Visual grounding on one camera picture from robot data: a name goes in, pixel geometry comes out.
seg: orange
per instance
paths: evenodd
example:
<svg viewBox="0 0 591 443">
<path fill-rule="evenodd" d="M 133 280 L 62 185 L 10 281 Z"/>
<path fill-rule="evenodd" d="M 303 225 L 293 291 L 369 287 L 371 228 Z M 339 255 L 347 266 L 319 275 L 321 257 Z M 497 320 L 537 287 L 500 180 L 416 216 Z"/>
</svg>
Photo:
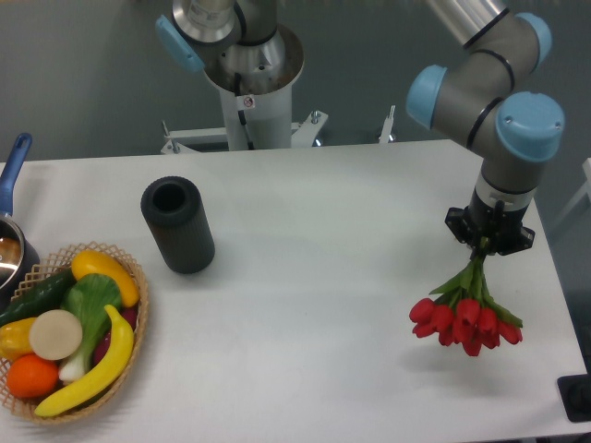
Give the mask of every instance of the orange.
<svg viewBox="0 0 591 443">
<path fill-rule="evenodd" d="M 58 379 L 55 362 L 43 360 L 30 353 L 17 359 L 6 374 L 6 387 L 20 399 L 32 399 L 49 394 Z"/>
</svg>

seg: blue pot handle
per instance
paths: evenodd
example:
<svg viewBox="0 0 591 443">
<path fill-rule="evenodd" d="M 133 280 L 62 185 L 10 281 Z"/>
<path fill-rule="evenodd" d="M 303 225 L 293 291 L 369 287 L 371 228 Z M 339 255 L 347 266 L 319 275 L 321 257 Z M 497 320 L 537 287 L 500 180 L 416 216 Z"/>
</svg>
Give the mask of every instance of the blue pot handle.
<svg viewBox="0 0 591 443">
<path fill-rule="evenodd" d="M 23 133 L 17 137 L 15 146 L 10 151 L 6 166 L 0 175 L 0 213 L 12 215 L 12 195 L 18 173 L 25 162 L 33 137 Z"/>
</svg>

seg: table surface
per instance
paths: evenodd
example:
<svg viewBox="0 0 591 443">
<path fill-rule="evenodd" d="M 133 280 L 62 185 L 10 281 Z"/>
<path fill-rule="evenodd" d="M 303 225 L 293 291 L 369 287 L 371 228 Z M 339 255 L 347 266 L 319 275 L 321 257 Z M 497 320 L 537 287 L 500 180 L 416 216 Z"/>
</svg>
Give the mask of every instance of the table surface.
<svg viewBox="0 0 591 443">
<path fill-rule="evenodd" d="M 459 442 L 575 434 L 556 385 L 583 374 L 535 205 L 534 247 L 490 257 L 524 341 L 478 358 L 418 340 L 408 312 L 469 258 L 443 223 L 481 160 L 451 141 L 27 162 L 14 219 L 42 257 L 119 245 L 150 282 L 147 340 L 92 417 L 38 427 L 0 410 L 3 441 Z M 142 218 L 144 189 L 181 175 L 216 245 L 178 275 Z"/>
</svg>

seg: wicker basket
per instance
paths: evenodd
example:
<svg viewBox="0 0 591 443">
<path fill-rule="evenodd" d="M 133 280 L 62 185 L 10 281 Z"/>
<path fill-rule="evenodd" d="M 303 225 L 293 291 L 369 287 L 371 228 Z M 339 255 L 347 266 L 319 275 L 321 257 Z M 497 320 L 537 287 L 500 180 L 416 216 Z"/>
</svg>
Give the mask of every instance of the wicker basket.
<svg viewBox="0 0 591 443">
<path fill-rule="evenodd" d="M 37 281 L 43 280 L 63 268 L 67 268 L 70 265 L 72 258 L 78 252 L 85 249 L 101 251 L 115 258 L 133 277 L 136 285 L 139 288 L 138 324 L 136 326 L 136 338 L 133 352 L 123 373 L 119 376 L 115 383 L 113 383 L 109 388 L 107 388 L 106 391 L 103 392 L 103 395 L 99 400 L 86 407 L 73 409 L 69 412 L 62 413 L 56 417 L 51 418 L 41 418 L 35 415 L 34 411 L 39 404 L 39 401 L 22 401 L 15 398 L 12 394 L 10 394 L 10 392 L 8 392 L 6 387 L 6 373 L 10 367 L 10 362 L 0 358 L 0 403 L 9 409 L 12 414 L 23 417 L 36 424 L 59 425 L 73 422 L 82 417 L 88 416 L 107 403 L 119 390 L 129 375 L 131 367 L 138 357 L 139 348 L 146 333 L 146 323 L 148 320 L 149 309 L 148 283 L 146 282 L 146 276 L 141 270 L 141 266 L 138 264 L 138 262 L 124 250 L 119 249 L 115 245 L 97 244 L 92 242 L 88 245 L 71 245 L 70 247 L 60 249 L 56 254 L 51 254 L 47 259 L 43 260 L 40 265 L 35 265 L 33 267 L 31 272 L 26 275 L 25 280 L 20 283 L 13 298 L 21 296 Z"/>
</svg>

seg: sticker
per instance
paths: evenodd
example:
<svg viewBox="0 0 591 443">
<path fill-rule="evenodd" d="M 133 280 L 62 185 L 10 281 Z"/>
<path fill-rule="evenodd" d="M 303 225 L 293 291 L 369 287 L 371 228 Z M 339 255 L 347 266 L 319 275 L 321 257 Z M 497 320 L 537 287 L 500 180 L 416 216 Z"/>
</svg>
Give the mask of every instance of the sticker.
<svg viewBox="0 0 591 443">
<path fill-rule="evenodd" d="M 238 111 L 247 111 L 257 107 L 254 95 L 240 95 L 236 97 L 236 108 Z"/>
</svg>

